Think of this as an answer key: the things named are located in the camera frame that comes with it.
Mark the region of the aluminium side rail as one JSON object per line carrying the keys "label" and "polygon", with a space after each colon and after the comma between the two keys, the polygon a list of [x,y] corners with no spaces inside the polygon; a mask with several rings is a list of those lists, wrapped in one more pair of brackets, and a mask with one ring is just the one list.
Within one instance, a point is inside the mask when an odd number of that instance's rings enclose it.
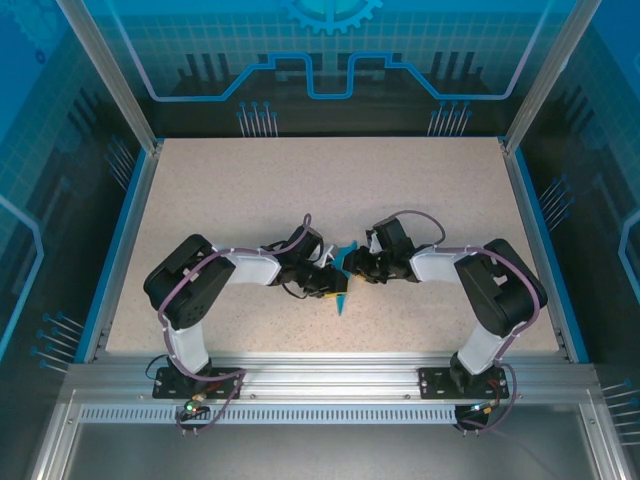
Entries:
{"label": "aluminium side rail", "polygon": [[101,339],[109,335],[162,145],[155,153],[142,150],[136,162],[75,353],[76,364],[93,362]]}
{"label": "aluminium side rail", "polygon": [[547,292],[548,302],[546,310],[548,311],[554,337],[559,347],[560,359],[568,363],[573,363],[573,346],[571,339],[567,338],[565,311],[553,276],[551,264],[547,257],[540,226],[534,212],[532,197],[529,195],[525,177],[523,176],[518,160],[513,153],[508,152],[505,139],[499,136],[498,144],[514,192],[527,242],[531,250],[533,263],[536,267],[538,278]]}

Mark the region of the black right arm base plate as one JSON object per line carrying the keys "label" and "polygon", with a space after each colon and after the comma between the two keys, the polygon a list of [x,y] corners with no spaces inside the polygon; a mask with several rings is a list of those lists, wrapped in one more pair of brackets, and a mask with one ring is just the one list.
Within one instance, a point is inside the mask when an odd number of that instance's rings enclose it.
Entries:
{"label": "black right arm base plate", "polygon": [[510,391],[503,368],[490,367],[479,375],[458,376],[451,368],[425,367],[417,370],[423,400],[509,399]]}

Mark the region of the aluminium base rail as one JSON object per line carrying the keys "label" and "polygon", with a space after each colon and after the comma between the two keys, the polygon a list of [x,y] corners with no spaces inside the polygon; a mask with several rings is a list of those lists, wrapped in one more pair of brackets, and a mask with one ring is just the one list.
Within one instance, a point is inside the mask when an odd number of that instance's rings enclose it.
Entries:
{"label": "aluminium base rail", "polygon": [[[246,370],[244,404],[416,404],[417,371],[446,367],[439,353],[255,353],[219,354],[216,367]],[[518,405],[600,403],[603,395],[591,364],[556,354],[524,353],[505,359],[516,373],[510,389]],[[103,356],[69,367],[58,400],[65,403],[147,404],[152,381],[142,356]]]}

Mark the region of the teal cloth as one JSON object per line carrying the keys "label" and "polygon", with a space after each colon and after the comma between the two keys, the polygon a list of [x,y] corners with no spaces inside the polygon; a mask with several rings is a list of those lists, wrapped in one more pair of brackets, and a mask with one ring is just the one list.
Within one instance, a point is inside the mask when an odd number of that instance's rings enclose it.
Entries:
{"label": "teal cloth", "polygon": [[[331,264],[339,270],[342,274],[345,275],[346,279],[349,280],[351,277],[351,273],[344,269],[344,260],[348,254],[355,251],[358,248],[358,243],[356,240],[352,241],[350,245],[340,247],[338,253],[335,258],[332,260]],[[336,307],[337,313],[339,316],[342,315],[344,304],[346,300],[346,293],[338,293],[335,295],[336,297]]]}

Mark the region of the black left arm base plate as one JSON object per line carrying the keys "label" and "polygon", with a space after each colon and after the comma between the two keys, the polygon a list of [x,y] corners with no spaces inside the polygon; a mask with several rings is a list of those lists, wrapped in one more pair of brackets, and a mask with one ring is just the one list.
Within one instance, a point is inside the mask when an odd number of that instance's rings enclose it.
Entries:
{"label": "black left arm base plate", "polygon": [[165,366],[155,373],[151,395],[154,399],[188,400],[196,394],[203,394],[206,400],[223,400],[229,397],[237,383],[237,377],[201,382],[183,375],[173,366]]}

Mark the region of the aluminium frame post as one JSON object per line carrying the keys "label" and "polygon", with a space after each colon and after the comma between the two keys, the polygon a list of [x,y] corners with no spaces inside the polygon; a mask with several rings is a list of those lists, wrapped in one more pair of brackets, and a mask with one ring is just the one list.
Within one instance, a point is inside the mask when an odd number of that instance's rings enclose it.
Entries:
{"label": "aluminium frame post", "polygon": [[155,154],[156,136],[84,2],[56,0],[56,3],[141,147],[146,153]]}
{"label": "aluminium frame post", "polygon": [[566,68],[602,0],[576,0],[502,142],[506,156],[514,156],[560,74]]}

